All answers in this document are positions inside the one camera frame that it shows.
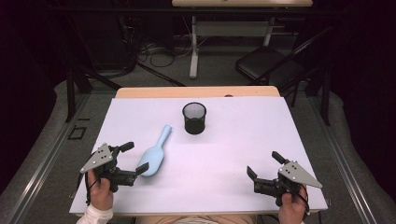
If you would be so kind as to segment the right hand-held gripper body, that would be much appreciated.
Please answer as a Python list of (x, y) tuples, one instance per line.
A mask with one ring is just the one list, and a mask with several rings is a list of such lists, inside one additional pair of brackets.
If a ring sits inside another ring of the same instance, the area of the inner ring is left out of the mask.
[(297, 161), (285, 161), (278, 169), (277, 178), (273, 180), (258, 178), (256, 174), (253, 174), (254, 192), (274, 197), (277, 206), (282, 205), (282, 196), (285, 193), (297, 195), (303, 185), (322, 188), (322, 184)]

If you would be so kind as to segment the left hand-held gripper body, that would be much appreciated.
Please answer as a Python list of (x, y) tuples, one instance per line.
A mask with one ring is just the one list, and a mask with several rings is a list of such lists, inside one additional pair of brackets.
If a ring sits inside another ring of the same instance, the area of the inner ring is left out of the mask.
[(132, 186), (137, 174), (131, 171), (122, 171), (118, 167), (117, 157), (120, 152), (120, 146), (112, 147), (103, 143), (92, 153), (88, 161), (80, 169), (80, 172), (85, 174), (89, 170), (93, 170), (99, 179), (108, 179), (112, 192), (117, 192), (119, 186)]

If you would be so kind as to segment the black mesh cup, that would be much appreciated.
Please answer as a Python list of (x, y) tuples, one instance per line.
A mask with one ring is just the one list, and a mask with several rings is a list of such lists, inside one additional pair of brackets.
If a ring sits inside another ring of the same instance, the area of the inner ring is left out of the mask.
[(200, 134), (205, 129), (206, 108), (198, 102), (191, 102), (182, 108), (184, 128), (189, 134)]

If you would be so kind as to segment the person's left hand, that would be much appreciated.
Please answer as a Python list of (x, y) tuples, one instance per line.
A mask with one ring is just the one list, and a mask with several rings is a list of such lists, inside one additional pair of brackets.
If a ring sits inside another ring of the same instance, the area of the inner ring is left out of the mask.
[(89, 170), (88, 183), (91, 205), (101, 211), (112, 209), (114, 196), (110, 190), (110, 181), (106, 178), (97, 179), (94, 171)]

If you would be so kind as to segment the person's right hand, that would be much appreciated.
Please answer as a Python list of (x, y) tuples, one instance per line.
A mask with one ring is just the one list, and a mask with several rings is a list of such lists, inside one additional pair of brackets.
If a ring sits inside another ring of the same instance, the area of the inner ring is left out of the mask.
[(305, 214), (306, 186), (300, 186), (298, 195), (284, 193), (282, 205), (279, 207), (278, 219), (280, 224), (302, 224)]

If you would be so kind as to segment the black chair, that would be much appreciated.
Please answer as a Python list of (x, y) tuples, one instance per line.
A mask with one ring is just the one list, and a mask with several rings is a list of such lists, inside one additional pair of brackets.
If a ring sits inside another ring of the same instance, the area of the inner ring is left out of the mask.
[(237, 60), (235, 70), (252, 85), (274, 86), (284, 91), (307, 72), (295, 57), (295, 53), (284, 55), (276, 49), (260, 47)]

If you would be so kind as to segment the black equipment case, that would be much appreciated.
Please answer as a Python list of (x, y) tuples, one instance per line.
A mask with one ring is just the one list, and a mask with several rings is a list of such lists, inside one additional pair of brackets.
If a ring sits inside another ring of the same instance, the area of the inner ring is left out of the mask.
[(123, 72), (134, 70), (136, 60), (127, 49), (115, 16), (78, 14), (73, 19), (97, 69)]

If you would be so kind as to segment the dark curtain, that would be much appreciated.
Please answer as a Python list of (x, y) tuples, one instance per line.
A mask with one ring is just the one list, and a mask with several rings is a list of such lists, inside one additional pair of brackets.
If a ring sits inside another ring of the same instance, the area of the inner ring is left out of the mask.
[(50, 117), (57, 72), (39, 0), (0, 0), (0, 194)]
[(396, 201), (396, 0), (345, 0), (332, 70), (352, 143)]

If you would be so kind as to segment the white table leg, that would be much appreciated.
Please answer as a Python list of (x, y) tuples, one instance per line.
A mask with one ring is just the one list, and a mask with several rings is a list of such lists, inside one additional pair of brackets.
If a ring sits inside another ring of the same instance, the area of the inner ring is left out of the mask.
[[(197, 8), (253, 8), (276, 9), (311, 7), (312, 0), (172, 0), (174, 7)], [(274, 28), (275, 18), (269, 21), (198, 21), (191, 18), (191, 69), (190, 78), (198, 74), (198, 46), (197, 36), (262, 36), (264, 46), (268, 46)]]

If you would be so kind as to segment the black floor socket frame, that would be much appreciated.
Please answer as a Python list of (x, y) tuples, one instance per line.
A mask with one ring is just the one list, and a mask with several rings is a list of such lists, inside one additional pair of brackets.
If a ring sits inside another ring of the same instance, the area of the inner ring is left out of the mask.
[(81, 126), (77, 126), (75, 125), (70, 134), (68, 135), (67, 139), (68, 140), (81, 140), (86, 132), (87, 128), (86, 127), (81, 127)]

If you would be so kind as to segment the grey metal floor rail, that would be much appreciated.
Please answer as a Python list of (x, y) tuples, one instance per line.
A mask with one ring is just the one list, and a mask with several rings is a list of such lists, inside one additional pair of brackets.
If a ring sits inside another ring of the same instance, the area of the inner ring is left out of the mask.
[[(82, 95), (77, 112), (64, 120), (64, 102), (57, 102), (21, 169), (0, 195), (0, 224), (75, 224), (69, 213), (78, 186), (78, 169), (93, 144), (92, 98)], [(72, 128), (86, 127), (81, 140), (68, 140)]]
[(318, 100), (313, 97), (308, 97), (308, 102), (313, 108), (316, 119), (320, 129), (323, 131), (325, 138), (330, 144), (330, 149), (334, 162), (336, 163), (337, 169), (340, 172), (341, 177), (344, 180), (346, 189), (351, 197), (352, 202), (357, 209), (357, 212), (361, 218), (363, 224), (378, 224), (372, 209), (370, 208), (366, 197), (363, 195), (360, 185), (357, 179), (352, 173), (350, 166), (347, 163), (347, 158), (345, 157), (332, 128), (326, 124), (320, 113), (320, 105)]

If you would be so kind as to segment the black horizontal frame bar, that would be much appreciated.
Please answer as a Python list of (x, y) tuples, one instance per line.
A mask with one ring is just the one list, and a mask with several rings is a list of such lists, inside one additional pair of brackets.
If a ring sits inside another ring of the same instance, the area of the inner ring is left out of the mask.
[(177, 15), (272, 15), (285, 17), (333, 17), (347, 14), (345, 10), (296, 8), (226, 8), (226, 7), (176, 7), (176, 8), (92, 8), (47, 7), (51, 13), (114, 13), (114, 14), (177, 14)]

